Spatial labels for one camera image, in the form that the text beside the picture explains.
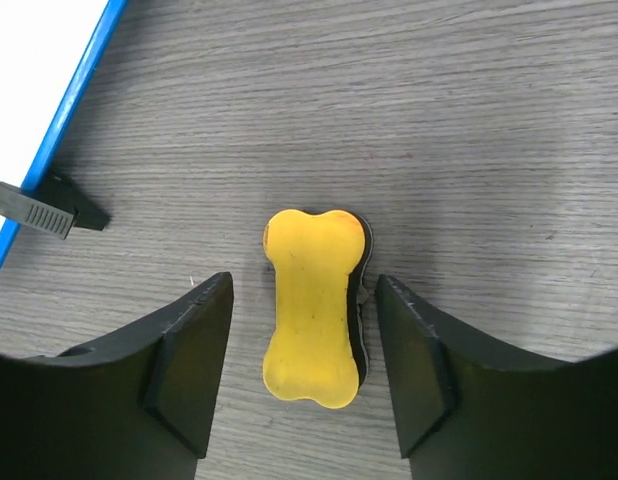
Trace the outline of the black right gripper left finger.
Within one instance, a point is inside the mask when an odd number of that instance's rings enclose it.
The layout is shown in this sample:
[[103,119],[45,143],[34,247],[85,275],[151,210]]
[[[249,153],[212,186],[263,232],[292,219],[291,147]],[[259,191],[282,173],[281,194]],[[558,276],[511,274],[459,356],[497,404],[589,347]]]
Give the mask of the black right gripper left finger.
[[0,354],[0,479],[193,478],[232,309],[221,272],[58,356]]

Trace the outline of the blue framed whiteboard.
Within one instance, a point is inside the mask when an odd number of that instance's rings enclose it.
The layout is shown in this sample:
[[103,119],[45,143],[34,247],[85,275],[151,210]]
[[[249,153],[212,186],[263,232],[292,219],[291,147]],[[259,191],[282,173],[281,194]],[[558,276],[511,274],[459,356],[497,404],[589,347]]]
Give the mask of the blue framed whiteboard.
[[[0,182],[34,191],[127,4],[0,1]],[[0,269],[23,225],[0,215]]]

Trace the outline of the yellow bone shaped eraser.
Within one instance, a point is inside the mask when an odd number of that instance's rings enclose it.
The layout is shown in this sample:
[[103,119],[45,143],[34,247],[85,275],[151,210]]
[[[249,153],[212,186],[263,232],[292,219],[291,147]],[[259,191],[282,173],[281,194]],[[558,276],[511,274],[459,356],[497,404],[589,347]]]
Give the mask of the yellow bone shaped eraser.
[[340,409],[357,396],[368,371],[361,306],[372,249],[368,222],[345,210],[286,209],[268,220],[275,328],[262,376],[274,397]]

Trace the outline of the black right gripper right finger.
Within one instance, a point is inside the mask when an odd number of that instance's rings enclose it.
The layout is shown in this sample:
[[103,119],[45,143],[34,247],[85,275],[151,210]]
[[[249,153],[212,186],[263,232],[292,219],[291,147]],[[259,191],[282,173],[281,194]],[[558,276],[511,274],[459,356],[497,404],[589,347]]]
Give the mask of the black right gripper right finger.
[[415,479],[618,479],[618,347],[536,354],[391,276],[377,318],[401,455]]

